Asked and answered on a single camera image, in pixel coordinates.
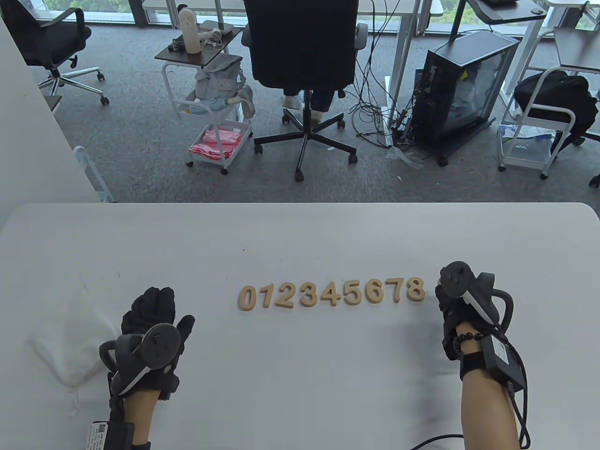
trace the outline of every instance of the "cart wheel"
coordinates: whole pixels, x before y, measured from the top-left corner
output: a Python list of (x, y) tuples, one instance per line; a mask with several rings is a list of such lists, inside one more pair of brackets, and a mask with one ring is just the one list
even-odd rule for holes
[(592, 178), (590, 181), (590, 186), (595, 187), (596, 189), (600, 187), (600, 175), (596, 175), (594, 178)]

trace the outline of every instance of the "chair armrest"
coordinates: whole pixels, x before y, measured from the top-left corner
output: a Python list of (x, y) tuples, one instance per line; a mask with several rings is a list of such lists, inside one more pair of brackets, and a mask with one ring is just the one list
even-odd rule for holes
[(242, 45), (244, 47), (252, 47), (252, 36), (250, 35), (250, 24), (246, 25), (242, 31)]
[(81, 8), (69, 8), (60, 16), (55, 17), (53, 20), (46, 22), (40, 25), (40, 28), (50, 28), (53, 25), (56, 25), (59, 22), (62, 22), (66, 17), (71, 14), (75, 14), (75, 18), (77, 19), (77, 37), (79, 38), (79, 43), (81, 45), (85, 44), (85, 20), (83, 19), (83, 10)]
[(367, 46), (369, 27), (366, 23), (359, 23), (356, 27), (356, 38), (354, 39), (355, 50), (362, 50)]

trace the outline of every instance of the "beaded bracelet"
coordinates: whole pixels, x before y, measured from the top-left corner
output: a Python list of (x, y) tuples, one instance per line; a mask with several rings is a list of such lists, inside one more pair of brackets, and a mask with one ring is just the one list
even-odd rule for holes
[(471, 333), (468, 332), (467, 334), (459, 334), (458, 336), (456, 336), (454, 338), (454, 341), (452, 342), (452, 345), (454, 347), (454, 350), (459, 354), (462, 355), (463, 351), (460, 349), (460, 344), (462, 344), (465, 341), (471, 341), (471, 340), (475, 340), (475, 341), (481, 341), (485, 336), (483, 336), (481, 333)]

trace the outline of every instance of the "wooden number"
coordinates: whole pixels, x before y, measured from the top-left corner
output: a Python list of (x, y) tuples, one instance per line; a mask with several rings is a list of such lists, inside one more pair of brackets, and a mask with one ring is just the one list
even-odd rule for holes
[[(246, 296), (250, 293), (250, 300), (246, 303)], [(256, 306), (256, 289), (254, 286), (246, 286), (239, 293), (239, 309), (242, 311), (252, 311)]]
[(425, 298), (425, 283), (420, 278), (411, 278), (406, 284), (408, 286), (408, 292), (406, 296), (413, 302), (420, 302)]
[(275, 285), (271, 283), (268, 286), (261, 287), (260, 293), (265, 294), (265, 302), (263, 303), (263, 308), (268, 308), (271, 306), (271, 299), (273, 298), (273, 291), (275, 290)]
[(325, 291), (321, 294), (321, 300), (331, 302), (331, 306), (337, 306), (337, 302), (341, 300), (341, 294), (335, 291), (334, 281), (327, 285)]
[(287, 294), (282, 295), (275, 302), (275, 306), (292, 309), (294, 307), (294, 303), (290, 302), (290, 298), (292, 298), (296, 294), (296, 286), (293, 283), (283, 283), (279, 287), (279, 292), (283, 293), (285, 291), (289, 292)]
[(377, 279), (372, 279), (367, 282), (367, 286), (365, 287), (365, 294), (367, 296), (367, 300), (371, 303), (381, 303), (383, 300), (384, 292), (382, 289), (381, 281)]
[(300, 303), (302, 304), (302, 306), (312, 308), (317, 304), (319, 296), (317, 295), (317, 287), (314, 285), (314, 283), (304, 283), (300, 287), (300, 292), (304, 294), (300, 298)]
[(362, 292), (358, 289), (360, 283), (358, 280), (349, 280), (344, 283), (344, 302), (350, 306), (356, 306), (362, 300)]
[(385, 280), (385, 284), (395, 284), (394, 288), (394, 303), (400, 303), (400, 289), (402, 289), (402, 285), (404, 284), (403, 278), (388, 278)]

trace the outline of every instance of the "black bag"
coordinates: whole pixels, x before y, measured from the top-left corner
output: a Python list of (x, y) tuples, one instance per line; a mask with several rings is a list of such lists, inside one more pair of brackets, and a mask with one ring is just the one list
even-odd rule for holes
[[(515, 88), (515, 101), (523, 111), (527, 107), (541, 73), (522, 80)], [(590, 95), (587, 80), (580, 75), (567, 75), (563, 70), (550, 73), (544, 80), (535, 103), (570, 109), (575, 113), (571, 134), (581, 136), (596, 121), (596, 99)], [(569, 116), (554, 111), (532, 108), (530, 117), (555, 122), (569, 122)]]

